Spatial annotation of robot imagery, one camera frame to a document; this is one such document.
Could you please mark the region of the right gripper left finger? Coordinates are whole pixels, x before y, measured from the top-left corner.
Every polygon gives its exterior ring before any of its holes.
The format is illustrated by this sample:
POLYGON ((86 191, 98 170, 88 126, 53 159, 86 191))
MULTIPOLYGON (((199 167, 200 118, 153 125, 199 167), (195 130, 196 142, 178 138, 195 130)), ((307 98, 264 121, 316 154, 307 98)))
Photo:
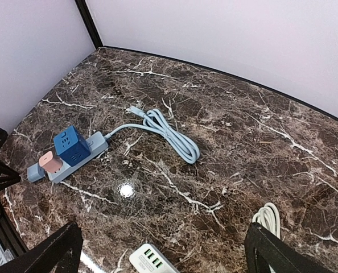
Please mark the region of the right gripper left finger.
POLYGON ((0 273, 78 272, 82 247, 81 228, 71 221, 27 253, 0 266, 0 273))

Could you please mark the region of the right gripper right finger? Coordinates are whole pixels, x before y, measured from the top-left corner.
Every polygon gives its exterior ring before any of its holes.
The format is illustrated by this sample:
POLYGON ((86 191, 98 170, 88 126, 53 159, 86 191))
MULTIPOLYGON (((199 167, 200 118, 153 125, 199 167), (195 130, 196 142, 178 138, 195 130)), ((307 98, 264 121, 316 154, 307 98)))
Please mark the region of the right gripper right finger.
POLYGON ((259 223, 251 223, 246 233, 245 254, 248 272, 328 272, 320 264, 297 253, 259 223))

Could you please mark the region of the light blue plug adapter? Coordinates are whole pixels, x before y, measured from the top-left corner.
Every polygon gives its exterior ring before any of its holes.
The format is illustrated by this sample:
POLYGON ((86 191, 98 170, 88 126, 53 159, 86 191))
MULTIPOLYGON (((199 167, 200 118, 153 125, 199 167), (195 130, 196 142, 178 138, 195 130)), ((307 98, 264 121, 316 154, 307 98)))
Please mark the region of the light blue plug adapter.
POLYGON ((27 168, 27 180, 31 183, 34 183, 45 177, 45 170, 35 163, 27 168))

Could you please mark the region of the pink plug adapter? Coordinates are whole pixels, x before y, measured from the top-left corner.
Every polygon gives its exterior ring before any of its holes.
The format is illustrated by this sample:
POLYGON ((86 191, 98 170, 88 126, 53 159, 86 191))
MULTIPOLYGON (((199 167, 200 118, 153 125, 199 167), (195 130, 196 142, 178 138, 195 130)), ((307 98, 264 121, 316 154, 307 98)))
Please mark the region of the pink plug adapter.
POLYGON ((63 162, 52 151, 48 151, 39 158, 39 165, 49 173, 55 173, 61 169, 63 162))

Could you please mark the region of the blue cube socket adapter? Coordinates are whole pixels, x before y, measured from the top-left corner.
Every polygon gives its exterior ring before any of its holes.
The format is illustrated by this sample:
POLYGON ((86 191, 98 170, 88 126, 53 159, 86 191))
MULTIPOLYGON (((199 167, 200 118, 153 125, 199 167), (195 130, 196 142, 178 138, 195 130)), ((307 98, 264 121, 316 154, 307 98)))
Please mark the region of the blue cube socket adapter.
POLYGON ((74 126, 70 126, 57 134, 53 142, 57 156, 71 167, 76 166, 91 155, 87 141, 74 126))

